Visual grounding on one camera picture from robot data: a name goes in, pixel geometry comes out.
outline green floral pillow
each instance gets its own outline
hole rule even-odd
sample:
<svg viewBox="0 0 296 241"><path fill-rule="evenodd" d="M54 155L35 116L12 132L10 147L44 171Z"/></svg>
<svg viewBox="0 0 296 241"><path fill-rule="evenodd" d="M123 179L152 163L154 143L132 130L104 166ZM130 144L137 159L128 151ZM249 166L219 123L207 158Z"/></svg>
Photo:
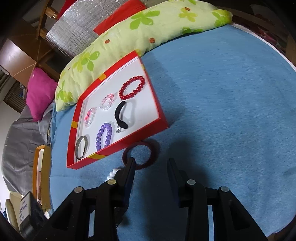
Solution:
<svg viewBox="0 0 296 241"><path fill-rule="evenodd" d="M62 71L55 93L57 111L79 96L109 67L132 51L139 56L182 34L200 33L231 22L232 14L195 0L169 0L117 23Z"/></svg>

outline bracelet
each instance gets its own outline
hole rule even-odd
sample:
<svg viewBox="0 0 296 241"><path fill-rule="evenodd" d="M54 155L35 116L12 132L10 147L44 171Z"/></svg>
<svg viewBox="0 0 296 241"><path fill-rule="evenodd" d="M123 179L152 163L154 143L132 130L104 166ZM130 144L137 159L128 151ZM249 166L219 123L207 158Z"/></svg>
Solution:
<svg viewBox="0 0 296 241"><path fill-rule="evenodd" d="M80 142L82 141L82 139L84 139L84 150L83 150L82 156L79 157L78 156L78 148L79 148L79 145L80 145ZM81 137L78 138L78 140L76 142L76 145L75 145L75 157L78 160L81 160L84 157L84 155L86 153L86 150L87 150L87 144L88 144L88 141L87 141L86 136L81 136Z"/></svg>
<svg viewBox="0 0 296 241"><path fill-rule="evenodd" d="M110 140L112 136L112 127L110 123L104 123L104 125L101 126L101 129L99 130L99 133L96 135L96 149L100 150L101 149L101 137L102 134L104 133L104 130L107 128L107 136L105 140L105 145L103 148L107 147L110 145Z"/></svg>
<svg viewBox="0 0 296 241"><path fill-rule="evenodd" d="M130 83L136 81L136 80L140 80L141 83L139 83L138 87L133 90L131 93L127 94L127 95L123 95L124 90L126 89L126 87L128 85L130 85ZM126 100L126 99L130 99L133 98L137 93L139 93L142 88L144 87L145 84L145 79L143 78L143 76L136 76L136 77L132 77L131 79L129 79L126 83L124 83L119 91L119 97L122 100Z"/></svg>
<svg viewBox="0 0 296 241"><path fill-rule="evenodd" d="M126 166L127 162L128 162L128 152L133 149L134 147L136 146L139 146L139 145L143 145L143 146L146 146L150 149L150 157L148 158L148 160L143 163L143 164L137 164L136 163L136 170L140 170L140 169L143 169L145 167L148 167L150 165L152 165L153 163L155 163L156 161L156 158L157 158L157 151L156 151L156 148L154 147L154 145L152 145L151 143L149 142L145 142L145 141L139 141L139 142L135 142L133 144L131 144L130 146L128 146L123 154L122 154L122 162L123 164Z"/></svg>
<svg viewBox="0 0 296 241"><path fill-rule="evenodd" d="M118 126L117 126L117 128L116 128L116 133L117 133L117 134L120 133L121 128L123 128L123 129L127 129L127 128L128 128L128 124L125 123L123 120L121 120L121 119L119 118L120 111L121 111L121 109L123 108L123 106L124 106L125 104L126 104L126 102L125 102L125 101L122 101L122 102L116 107L116 110L115 110L115 114L114 114L114 116L115 116L115 120L116 120L116 122L117 122L117 124L118 124Z"/></svg>
<svg viewBox="0 0 296 241"><path fill-rule="evenodd" d="M91 108L87 112L86 116L84 117L84 126L85 127L89 127L91 125L92 121L94 120L95 113L96 113L96 108L95 107Z"/></svg>
<svg viewBox="0 0 296 241"><path fill-rule="evenodd" d="M105 102L106 102L108 99L110 99L109 102L108 102L108 105L105 106L104 104L105 104ZM107 95L107 96L101 101L101 103L100 103L100 109L101 109L101 110L108 110L108 109L111 107L113 101L114 101L114 94L109 94L109 95Z"/></svg>
<svg viewBox="0 0 296 241"><path fill-rule="evenodd" d="M106 180L106 181L108 181L108 180L110 180L110 179L114 179L116 173L117 173L119 170L122 170L123 168L124 168L124 167L114 168L114 169L112 170L112 172L110 172L109 175L107 176L107 180Z"/></svg>

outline dark red hair tie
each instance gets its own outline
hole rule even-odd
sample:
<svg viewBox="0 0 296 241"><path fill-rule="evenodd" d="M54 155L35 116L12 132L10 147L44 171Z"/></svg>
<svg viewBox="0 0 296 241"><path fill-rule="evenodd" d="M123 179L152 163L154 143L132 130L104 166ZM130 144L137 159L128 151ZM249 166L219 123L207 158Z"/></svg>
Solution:
<svg viewBox="0 0 296 241"><path fill-rule="evenodd" d="M122 161L123 161L123 163L124 163L125 166L126 166L126 164L128 162L128 159L127 159L128 152L130 150L132 150L134 147L140 146L140 145L147 146L150 149L150 152L151 153L150 153L150 157L148 158L148 160L144 164L137 164L136 163L136 170L140 170L140 169L146 168L148 166L151 166L153 163L155 163L156 156L157 156L155 147L152 144L148 143L148 142L139 141L139 142L135 142L135 143L131 144L130 146L128 146L124 150L124 152L122 154Z"/></svg>

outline pink pillow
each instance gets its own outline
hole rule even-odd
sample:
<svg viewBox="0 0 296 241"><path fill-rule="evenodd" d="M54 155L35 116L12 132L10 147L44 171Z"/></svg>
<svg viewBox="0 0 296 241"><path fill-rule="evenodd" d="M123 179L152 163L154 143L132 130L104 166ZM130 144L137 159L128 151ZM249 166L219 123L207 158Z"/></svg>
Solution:
<svg viewBox="0 0 296 241"><path fill-rule="evenodd" d="M43 113L54 99L57 82L40 68L35 68L28 83L26 104L34 121L42 120Z"/></svg>

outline silver bangle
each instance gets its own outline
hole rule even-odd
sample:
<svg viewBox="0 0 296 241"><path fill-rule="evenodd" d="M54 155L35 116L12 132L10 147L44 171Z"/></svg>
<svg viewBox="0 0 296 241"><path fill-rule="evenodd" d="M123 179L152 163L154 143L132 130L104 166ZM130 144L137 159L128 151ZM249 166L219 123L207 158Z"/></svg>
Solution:
<svg viewBox="0 0 296 241"><path fill-rule="evenodd" d="M84 139L84 150L83 150L82 156L78 157L78 148L79 148L79 145L80 145L80 142L82 141L82 139ZM81 136L78 138L78 140L76 142L76 146L75 146L75 157L78 160L81 160L84 157L86 150L87 150L87 144L88 144L88 141L87 141L86 136Z"/></svg>

